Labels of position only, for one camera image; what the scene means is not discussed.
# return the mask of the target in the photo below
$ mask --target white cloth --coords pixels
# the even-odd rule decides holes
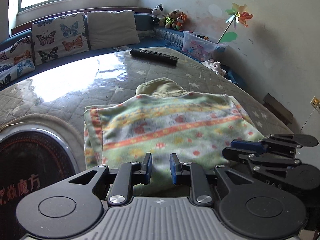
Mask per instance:
[[[31,33],[36,65],[89,50],[83,12],[33,23]]]
[[[87,13],[91,49],[140,43],[134,11]]]
[[[202,61],[202,65],[205,65],[207,68],[217,72],[221,76],[224,76],[227,72],[221,68],[221,63],[218,61],[214,61],[213,59],[209,59],[207,61]]]

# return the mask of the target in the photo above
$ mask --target gray gripper base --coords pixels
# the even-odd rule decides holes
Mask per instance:
[[[230,232],[211,208],[192,205],[188,198],[135,197],[112,207],[100,224],[75,240],[242,240]]]

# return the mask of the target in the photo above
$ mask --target black remote control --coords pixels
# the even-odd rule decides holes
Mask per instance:
[[[161,61],[170,64],[173,68],[176,68],[178,59],[177,57],[172,57],[167,54],[158,53],[155,51],[145,50],[145,49],[132,49],[130,54],[134,57],[143,57],[146,59],[153,59],[156,61]]]

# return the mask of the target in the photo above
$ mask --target pinwheel stick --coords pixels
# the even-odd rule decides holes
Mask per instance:
[[[221,41],[223,35],[226,34],[227,30],[229,29],[229,27],[231,26],[231,23],[233,23],[233,21],[235,20],[237,14],[235,14],[235,16],[232,18],[231,22],[229,23],[228,27],[224,30],[223,34],[221,35],[220,39],[218,40],[217,44],[219,44],[219,42]]]

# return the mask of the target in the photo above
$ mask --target blanket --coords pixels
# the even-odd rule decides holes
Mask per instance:
[[[263,138],[234,97],[187,92],[167,78],[140,85],[135,97],[119,105],[89,106],[84,119],[87,169],[119,168],[152,153],[151,183],[137,185],[138,195],[172,187],[171,153],[209,169],[228,163],[221,151],[233,139]]]

